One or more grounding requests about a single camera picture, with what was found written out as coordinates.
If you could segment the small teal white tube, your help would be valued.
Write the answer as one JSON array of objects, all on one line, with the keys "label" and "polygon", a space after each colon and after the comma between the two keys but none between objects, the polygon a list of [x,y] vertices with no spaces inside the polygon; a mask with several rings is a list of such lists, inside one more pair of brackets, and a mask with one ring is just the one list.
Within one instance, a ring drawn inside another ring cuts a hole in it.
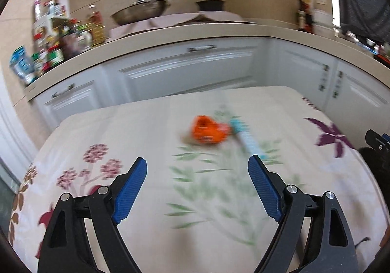
[{"label": "small teal white tube", "polygon": [[248,126],[238,118],[232,118],[229,121],[231,131],[243,145],[249,156],[258,155],[261,160],[267,159],[264,150],[261,149],[259,143],[253,138]]}]

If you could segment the black trash bin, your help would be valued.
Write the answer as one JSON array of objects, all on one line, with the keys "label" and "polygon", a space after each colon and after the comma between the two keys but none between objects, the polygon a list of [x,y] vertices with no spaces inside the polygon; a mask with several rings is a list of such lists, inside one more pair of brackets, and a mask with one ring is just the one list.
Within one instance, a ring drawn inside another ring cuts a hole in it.
[{"label": "black trash bin", "polygon": [[386,201],[389,200],[389,170],[384,168],[383,160],[380,155],[370,147],[362,147],[359,150],[360,155],[373,173],[382,194]]}]

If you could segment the black pot with lid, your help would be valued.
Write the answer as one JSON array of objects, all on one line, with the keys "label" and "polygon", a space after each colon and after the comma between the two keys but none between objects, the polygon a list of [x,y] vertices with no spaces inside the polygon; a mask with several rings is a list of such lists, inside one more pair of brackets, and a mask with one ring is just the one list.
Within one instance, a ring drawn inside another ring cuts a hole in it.
[{"label": "black pot with lid", "polygon": [[199,11],[224,11],[224,0],[202,0],[196,2]]}]

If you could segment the stacked white bowls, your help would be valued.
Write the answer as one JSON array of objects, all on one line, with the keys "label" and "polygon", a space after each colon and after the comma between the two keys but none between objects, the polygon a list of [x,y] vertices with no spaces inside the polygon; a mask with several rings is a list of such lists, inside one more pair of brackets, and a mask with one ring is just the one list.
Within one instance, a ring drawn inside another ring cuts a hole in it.
[{"label": "stacked white bowls", "polygon": [[334,37],[332,15],[326,11],[314,9],[312,11],[314,34],[326,38]]}]

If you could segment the floral tablecloth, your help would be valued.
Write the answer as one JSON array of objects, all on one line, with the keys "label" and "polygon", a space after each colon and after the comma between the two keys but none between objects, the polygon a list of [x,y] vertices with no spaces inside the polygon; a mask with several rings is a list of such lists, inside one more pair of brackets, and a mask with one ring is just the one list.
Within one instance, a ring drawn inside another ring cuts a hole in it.
[{"label": "floral tablecloth", "polygon": [[361,270],[389,224],[380,189],[343,132],[291,88],[191,93],[88,111],[66,118],[27,171],[13,204],[9,240],[33,272],[63,193],[88,195],[138,157],[147,177],[118,229],[143,272],[252,272],[277,223],[247,171],[235,136],[216,146],[190,136],[194,119],[244,123],[267,168],[304,193],[335,193],[358,245]]}]

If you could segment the small orange wrapper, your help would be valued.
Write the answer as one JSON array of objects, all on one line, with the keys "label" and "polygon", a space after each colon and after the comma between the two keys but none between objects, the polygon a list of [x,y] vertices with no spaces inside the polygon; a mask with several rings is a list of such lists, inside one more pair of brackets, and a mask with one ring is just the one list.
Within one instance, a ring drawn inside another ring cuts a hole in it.
[{"label": "small orange wrapper", "polygon": [[230,134],[231,127],[228,124],[217,122],[205,115],[197,116],[191,127],[191,137],[201,144],[220,144]]}]

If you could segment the blue white snack bag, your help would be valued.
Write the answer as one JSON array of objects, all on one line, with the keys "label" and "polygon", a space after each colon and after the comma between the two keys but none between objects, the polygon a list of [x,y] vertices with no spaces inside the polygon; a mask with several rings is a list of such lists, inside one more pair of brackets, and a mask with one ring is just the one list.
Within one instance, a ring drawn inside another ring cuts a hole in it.
[{"label": "blue white snack bag", "polygon": [[36,79],[33,61],[26,53],[24,46],[17,48],[13,52],[9,62],[9,67],[25,86],[29,86]]}]

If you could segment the steel frying pan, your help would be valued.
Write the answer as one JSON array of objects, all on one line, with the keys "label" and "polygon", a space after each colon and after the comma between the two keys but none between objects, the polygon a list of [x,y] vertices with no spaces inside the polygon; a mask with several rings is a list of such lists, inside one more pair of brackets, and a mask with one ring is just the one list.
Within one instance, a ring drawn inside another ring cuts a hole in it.
[{"label": "steel frying pan", "polygon": [[127,25],[159,17],[169,6],[168,0],[138,0],[135,4],[115,12],[111,18],[116,25]]}]

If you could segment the white condiment rack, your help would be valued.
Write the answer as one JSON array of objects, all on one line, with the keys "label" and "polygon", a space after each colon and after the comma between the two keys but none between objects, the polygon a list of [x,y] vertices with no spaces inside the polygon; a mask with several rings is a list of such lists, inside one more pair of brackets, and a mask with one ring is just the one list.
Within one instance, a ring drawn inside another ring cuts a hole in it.
[{"label": "white condiment rack", "polygon": [[59,44],[59,29],[70,20],[69,0],[34,0],[33,5],[32,36],[34,51],[42,52],[44,49]]}]

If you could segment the yellow cooking oil bottle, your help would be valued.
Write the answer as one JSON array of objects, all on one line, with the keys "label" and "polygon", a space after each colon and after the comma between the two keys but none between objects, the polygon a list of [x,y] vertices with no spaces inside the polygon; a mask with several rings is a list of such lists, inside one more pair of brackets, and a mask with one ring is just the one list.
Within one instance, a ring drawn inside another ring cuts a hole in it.
[{"label": "yellow cooking oil bottle", "polygon": [[95,4],[88,7],[87,21],[93,38],[93,46],[102,45],[106,40],[106,33],[101,13],[97,10]]}]

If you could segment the dark sauce bottle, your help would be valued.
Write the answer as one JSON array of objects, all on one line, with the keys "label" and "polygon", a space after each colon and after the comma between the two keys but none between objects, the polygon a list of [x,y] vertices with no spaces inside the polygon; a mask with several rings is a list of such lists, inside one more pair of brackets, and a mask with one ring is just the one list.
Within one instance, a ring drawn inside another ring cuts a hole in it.
[{"label": "dark sauce bottle", "polygon": [[299,0],[299,8],[297,11],[297,23],[298,23],[298,30],[305,31],[306,30],[306,10],[307,6],[306,3],[304,3],[303,0]]}]

